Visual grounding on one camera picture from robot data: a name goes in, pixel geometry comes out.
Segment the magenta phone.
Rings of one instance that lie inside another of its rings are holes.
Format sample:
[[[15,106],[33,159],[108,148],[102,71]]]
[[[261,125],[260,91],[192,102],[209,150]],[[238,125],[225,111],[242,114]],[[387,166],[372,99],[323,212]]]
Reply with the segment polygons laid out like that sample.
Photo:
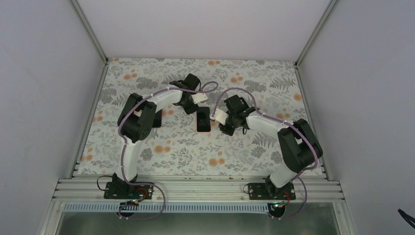
[[[153,120],[153,128],[160,128],[161,127],[161,121],[162,121],[162,112],[163,110],[159,110],[155,113],[154,120]]]

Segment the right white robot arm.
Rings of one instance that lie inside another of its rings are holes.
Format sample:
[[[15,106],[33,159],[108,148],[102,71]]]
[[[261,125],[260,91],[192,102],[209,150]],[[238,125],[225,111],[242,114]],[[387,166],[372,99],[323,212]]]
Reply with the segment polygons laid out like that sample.
[[[219,122],[222,133],[232,136],[237,128],[243,128],[269,135],[279,142],[282,163],[265,178],[265,193],[270,199],[278,199],[290,182],[319,165],[323,150],[306,120],[288,122],[270,117],[238,95],[227,98],[224,103],[226,111],[215,108],[210,115],[211,120]]]

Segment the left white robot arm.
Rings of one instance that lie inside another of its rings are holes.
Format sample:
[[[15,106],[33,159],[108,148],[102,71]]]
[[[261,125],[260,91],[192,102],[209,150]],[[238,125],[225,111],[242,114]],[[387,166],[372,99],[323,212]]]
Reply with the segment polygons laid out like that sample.
[[[169,85],[148,96],[132,93],[118,118],[118,134],[124,140],[120,164],[112,175],[106,191],[130,198],[136,193],[137,151],[153,129],[157,113],[169,105],[180,106],[187,115],[199,110],[197,96],[205,95],[200,79],[188,74],[184,80],[172,81]]]

